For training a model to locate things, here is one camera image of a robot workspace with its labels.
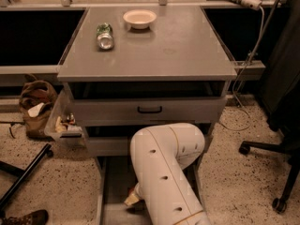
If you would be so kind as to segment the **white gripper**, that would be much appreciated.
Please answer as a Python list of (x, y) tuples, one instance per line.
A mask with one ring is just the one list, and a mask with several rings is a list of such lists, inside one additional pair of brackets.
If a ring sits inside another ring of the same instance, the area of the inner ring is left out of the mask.
[(130, 193), (128, 197), (125, 199), (124, 204), (126, 206), (131, 206), (135, 203), (138, 203), (140, 200), (144, 199), (143, 190), (139, 183), (136, 184), (134, 188), (135, 193)]

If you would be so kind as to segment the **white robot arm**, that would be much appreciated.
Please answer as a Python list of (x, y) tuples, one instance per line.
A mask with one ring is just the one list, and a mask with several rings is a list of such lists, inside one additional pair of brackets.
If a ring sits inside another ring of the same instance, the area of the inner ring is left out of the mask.
[(130, 157), (138, 184), (127, 205), (145, 201), (153, 225), (211, 225), (183, 170), (203, 152), (203, 133), (189, 123), (136, 132)]

